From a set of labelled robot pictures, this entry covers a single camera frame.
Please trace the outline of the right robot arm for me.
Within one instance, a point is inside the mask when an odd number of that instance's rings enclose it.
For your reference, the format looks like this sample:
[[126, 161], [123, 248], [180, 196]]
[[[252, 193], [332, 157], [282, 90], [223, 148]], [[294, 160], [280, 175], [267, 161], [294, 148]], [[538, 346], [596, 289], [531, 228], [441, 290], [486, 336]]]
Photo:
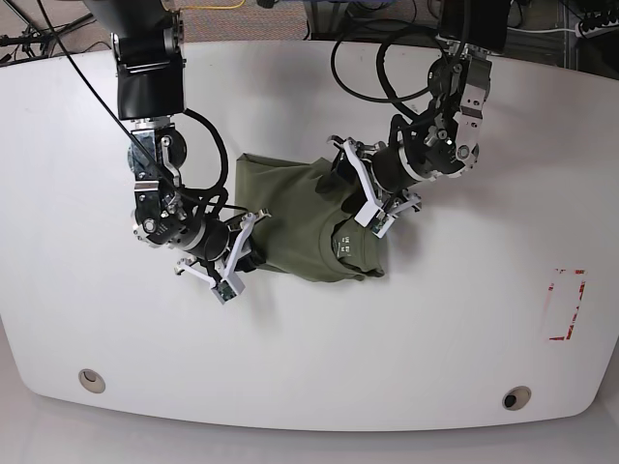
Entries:
[[[179, 273], [200, 265], [215, 285], [264, 262], [251, 238], [250, 214], [220, 218], [228, 208], [228, 155], [215, 126], [186, 107], [183, 19], [169, 1], [88, 1], [110, 33], [121, 122], [132, 122], [128, 164], [134, 175], [134, 233], [151, 247], [169, 246], [188, 256]], [[188, 148], [172, 118], [185, 115], [211, 133], [221, 171], [208, 188], [189, 188], [181, 168]]]

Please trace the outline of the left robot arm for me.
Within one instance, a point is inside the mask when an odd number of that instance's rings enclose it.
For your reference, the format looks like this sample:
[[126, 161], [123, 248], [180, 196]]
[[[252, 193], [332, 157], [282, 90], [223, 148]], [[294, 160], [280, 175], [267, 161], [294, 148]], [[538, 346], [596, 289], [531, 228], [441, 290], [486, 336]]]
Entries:
[[[384, 92], [380, 102], [391, 104], [397, 114], [386, 143], [352, 144], [383, 206], [394, 206], [406, 189], [442, 176], [457, 177], [476, 164], [490, 89], [487, 56], [505, 47], [510, 8], [508, 1], [445, 1], [437, 28], [407, 24], [385, 34], [375, 57]], [[430, 97], [422, 113], [407, 106], [408, 99], [397, 94], [385, 70], [389, 48], [413, 35], [450, 45], [428, 69], [426, 86], [410, 96]]]

